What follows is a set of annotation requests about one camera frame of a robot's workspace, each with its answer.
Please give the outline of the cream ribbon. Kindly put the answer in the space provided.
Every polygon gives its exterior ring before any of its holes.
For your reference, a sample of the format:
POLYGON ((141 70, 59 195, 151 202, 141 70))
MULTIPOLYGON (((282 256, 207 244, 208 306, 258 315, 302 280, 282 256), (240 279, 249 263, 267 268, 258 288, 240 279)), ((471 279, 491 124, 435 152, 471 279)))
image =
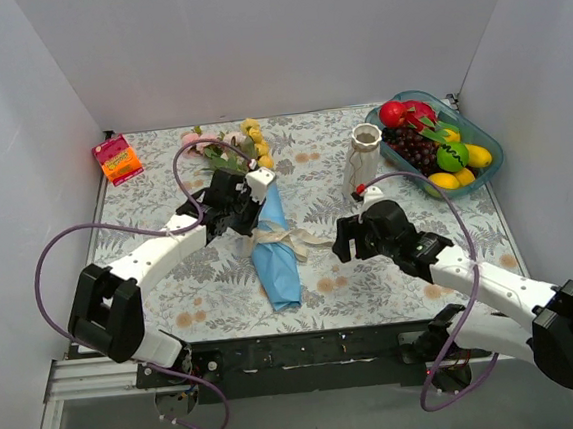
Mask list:
POLYGON ((251 236, 239 239, 238 251, 241 257, 251 257, 256 246, 265 244, 280 244, 292 251, 299 263, 306 263, 312 248, 331 247, 333 242, 304 228, 285 229, 276 222, 264 220, 259 222, 251 236))

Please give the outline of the blue wrapping paper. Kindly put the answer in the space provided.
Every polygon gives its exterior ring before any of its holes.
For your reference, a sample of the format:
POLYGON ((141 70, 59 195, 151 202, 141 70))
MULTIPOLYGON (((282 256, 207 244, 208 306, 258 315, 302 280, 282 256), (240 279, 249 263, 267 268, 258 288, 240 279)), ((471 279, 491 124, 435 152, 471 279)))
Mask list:
MULTIPOLYGON (((275 236, 287 232, 288 226, 277 186, 268 190, 264 206, 259 214, 257 229, 275 236)), ((299 308, 302 301, 298 261, 295 253, 281 242, 254 245, 251 260, 260 283, 271 306, 277 312, 288 308, 299 308)))

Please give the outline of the artificial flower bouquet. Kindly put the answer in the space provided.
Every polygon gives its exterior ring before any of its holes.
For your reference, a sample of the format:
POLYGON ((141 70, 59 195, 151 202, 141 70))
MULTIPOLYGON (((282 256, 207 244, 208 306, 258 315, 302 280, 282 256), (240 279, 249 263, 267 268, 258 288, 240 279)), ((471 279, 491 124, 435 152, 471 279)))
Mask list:
POLYGON ((270 146, 262 134, 260 124, 252 118, 244 120, 237 129, 211 133, 195 126, 190 132, 182 134, 182 145, 187 145, 184 154, 203 157, 209 167, 205 171, 235 170, 247 173, 250 162, 272 170, 274 160, 270 146))

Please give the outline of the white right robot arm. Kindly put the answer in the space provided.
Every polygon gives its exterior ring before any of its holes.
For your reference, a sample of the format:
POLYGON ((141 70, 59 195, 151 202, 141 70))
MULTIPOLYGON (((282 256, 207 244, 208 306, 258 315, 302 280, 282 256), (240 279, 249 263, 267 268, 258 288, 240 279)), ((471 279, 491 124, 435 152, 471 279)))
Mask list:
POLYGON ((477 264, 450 239, 417 230, 391 200, 377 200, 336 224, 332 247, 342 262, 384 256, 411 277, 475 297, 494 310, 469 317, 464 305, 446 306, 405 345, 409 359, 431 362, 437 355, 451 359, 480 349, 532 363, 573 389, 573 280, 560 286, 477 264))

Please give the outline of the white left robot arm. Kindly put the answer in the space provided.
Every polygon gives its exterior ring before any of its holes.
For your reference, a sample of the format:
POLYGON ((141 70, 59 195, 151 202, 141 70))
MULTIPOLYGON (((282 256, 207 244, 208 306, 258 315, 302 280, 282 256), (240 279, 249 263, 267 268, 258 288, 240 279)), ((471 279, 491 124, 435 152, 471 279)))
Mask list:
POLYGON ((150 362, 168 383, 186 382, 192 360, 181 353, 180 339, 146 326, 144 299, 186 257, 227 230, 250 236, 274 181, 275 174, 264 167, 245 175, 217 170, 211 185, 194 195, 202 220, 186 202, 160 236, 105 267, 85 267, 78 278, 69 334, 117 363, 150 362))

